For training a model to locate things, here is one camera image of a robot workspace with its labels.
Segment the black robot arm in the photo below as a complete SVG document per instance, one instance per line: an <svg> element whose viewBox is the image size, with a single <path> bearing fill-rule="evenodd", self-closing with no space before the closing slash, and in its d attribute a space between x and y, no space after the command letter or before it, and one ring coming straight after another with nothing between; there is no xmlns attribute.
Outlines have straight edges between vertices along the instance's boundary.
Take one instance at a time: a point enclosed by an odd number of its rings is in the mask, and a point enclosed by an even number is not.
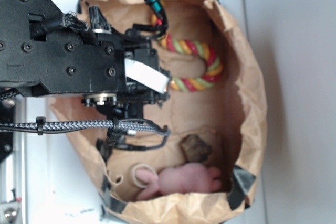
<svg viewBox="0 0 336 224"><path fill-rule="evenodd" d="M98 6L89 22L52 0L1 0L1 87L24 97L80 96L109 117L141 118L169 98L152 36L114 29Z"/></svg>

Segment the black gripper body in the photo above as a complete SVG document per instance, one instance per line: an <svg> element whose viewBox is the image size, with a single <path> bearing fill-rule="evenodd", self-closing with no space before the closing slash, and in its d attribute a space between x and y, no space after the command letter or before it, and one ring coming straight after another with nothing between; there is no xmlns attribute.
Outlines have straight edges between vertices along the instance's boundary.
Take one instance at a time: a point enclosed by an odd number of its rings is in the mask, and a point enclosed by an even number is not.
<svg viewBox="0 0 336 224"><path fill-rule="evenodd" d="M107 118L142 119L145 105L161 106L170 97L170 72L160 67L159 55L148 36L138 29L124 34L124 91L85 95L83 104L96 107Z"/></svg>

